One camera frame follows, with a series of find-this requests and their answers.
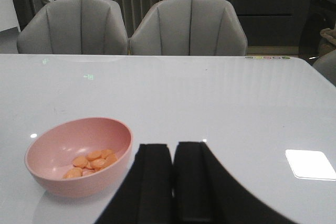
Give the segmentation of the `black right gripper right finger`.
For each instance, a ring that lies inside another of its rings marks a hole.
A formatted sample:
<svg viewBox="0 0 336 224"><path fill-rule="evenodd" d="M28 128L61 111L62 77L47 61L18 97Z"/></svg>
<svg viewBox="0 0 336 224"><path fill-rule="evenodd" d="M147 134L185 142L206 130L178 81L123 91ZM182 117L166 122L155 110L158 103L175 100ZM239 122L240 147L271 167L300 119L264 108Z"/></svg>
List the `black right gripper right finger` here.
<svg viewBox="0 0 336 224"><path fill-rule="evenodd" d="M292 223L240 184L205 143L180 142L173 169L177 223Z"/></svg>

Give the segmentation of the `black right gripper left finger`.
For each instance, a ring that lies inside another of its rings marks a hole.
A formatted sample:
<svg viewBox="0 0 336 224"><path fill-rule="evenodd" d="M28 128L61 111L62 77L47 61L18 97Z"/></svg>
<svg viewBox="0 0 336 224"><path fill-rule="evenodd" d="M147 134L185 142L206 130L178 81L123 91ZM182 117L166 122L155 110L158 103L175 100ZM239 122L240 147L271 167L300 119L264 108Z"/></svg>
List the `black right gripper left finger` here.
<svg viewBox="0 0 336 224"><path fill-rule="evenodd" d="M165 144L141 144L96 223L171 223L172 161Z"/></svg>

